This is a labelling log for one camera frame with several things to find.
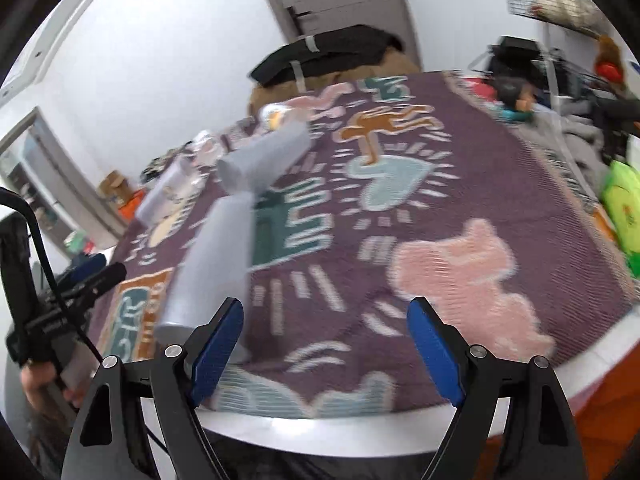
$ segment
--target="black cable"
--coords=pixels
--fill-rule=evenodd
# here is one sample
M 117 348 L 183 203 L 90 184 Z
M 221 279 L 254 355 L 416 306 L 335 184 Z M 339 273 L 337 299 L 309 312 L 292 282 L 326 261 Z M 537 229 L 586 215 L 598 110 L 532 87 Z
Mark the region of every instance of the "black cable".
M 38 255 L 38 259 L 40 261 L 40 267 L 44 272 L 47 283 L 49 283 L 49 288 L 53 292 L 53 295 L 58 302 L 60 312 L 62 312 L 69 324 L 75 329 L 76 334 L 78 334 L 78 337 L 80 338 L 80 341 L 82 341 L 88 347 L 88 349 L 97 359 L 98 363 L 101 365 L 102 355 L 95 347 L 94 343 L 89 339 L 89 336 L 84 332 L 84 330 L 82 330 L 80 324 L 76 322 L 73 316 L 70 316 L 69 310 L 66 307 L 65 300 L 62 299 L 62 295 L 60 294 L 60 290 L 58 289 L 58 283 L 56 282 L 56 277 L 53 274 L 51 264 L 49 263 L 49 259 L 47 258 L 47 251 L 45 250 L 44 242 L 42 241 L 42 234 L 40 233 L 40 227 L 38 226 L 38 219 L 33 213 L 33 210 L 20 195 L 4 187 L 0 187 L 0 203 L 10 209 L 13 209 L 14 211 L 17 211 L 27 221 L 29 231 L 31 232 L 31 239 L 33 240 L 33 245 L 36 248 L 36 254 Z M 169 454 L 169 451 L 167 450 L 165 445 L 158 439 L 158 437 L 155 436 L 154 432 L 151 431 L 146 424 L 145 428 L 148 435 L 156 444 L 158 444 L 160 449 Z

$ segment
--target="person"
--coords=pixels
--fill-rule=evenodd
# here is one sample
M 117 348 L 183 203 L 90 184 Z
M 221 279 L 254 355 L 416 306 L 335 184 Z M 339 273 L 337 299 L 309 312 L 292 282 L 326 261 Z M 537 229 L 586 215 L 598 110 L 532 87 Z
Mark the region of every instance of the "person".
M 28 363 L 20 371 L 20 384 L 31 407 L 30 459 L 47 480 L 59 480 L 71 428 L 60 408 L 47 391 L 56 380 L 53 363 Z M 89 380 L 75 390 L 66 389 L 66 402 L 79 409 Z

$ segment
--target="pink figure pattern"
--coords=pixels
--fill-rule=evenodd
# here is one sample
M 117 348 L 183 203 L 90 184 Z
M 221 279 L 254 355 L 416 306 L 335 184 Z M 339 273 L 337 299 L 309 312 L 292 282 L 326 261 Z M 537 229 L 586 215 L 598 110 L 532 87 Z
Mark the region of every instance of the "pink figure pattern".
M 500 282 L 515 271 L 513 253 L 491 223 L 474 218 L 462 236 L 396 246 L 388 276 L 399 296 L 428 298 L 469 344 L 484 345 L 503 359 L 550 356 L 555 341 L 538 331 L 530 301 L 502 290 Z

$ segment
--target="heart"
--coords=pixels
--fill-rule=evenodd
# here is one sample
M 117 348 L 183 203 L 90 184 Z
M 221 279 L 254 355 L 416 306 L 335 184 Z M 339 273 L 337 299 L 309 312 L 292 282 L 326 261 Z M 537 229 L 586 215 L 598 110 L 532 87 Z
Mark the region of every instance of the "heart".
M 383 155 L 375 164 L 365 166 L 367 157 L 358 156 L 344 168 L 351 178 L 368 178 L 360 195 L 360 206 L 366 211 L 386 211 L 409 198 L 435 164 L 419 158 L 399 155 Z

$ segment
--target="door handle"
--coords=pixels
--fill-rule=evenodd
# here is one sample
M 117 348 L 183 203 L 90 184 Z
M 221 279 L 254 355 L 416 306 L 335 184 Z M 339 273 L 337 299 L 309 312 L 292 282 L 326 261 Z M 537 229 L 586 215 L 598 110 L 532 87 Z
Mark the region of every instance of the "door handle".
M 296 32 L 299 36 L 304 36 L 305 33 L 302 30 L 302 24 L 300 23 L 300 16 L 308 16 L 310 14 L 313 14 L 312 10 L 307 10 L 306 12 L 296 12 L 296 9 L 294 7 L 286 7 L 286 11 L 289 13 L 289 17 L 291 18 L 291 21 L 293 22 L 293 26 L 296 29 Z

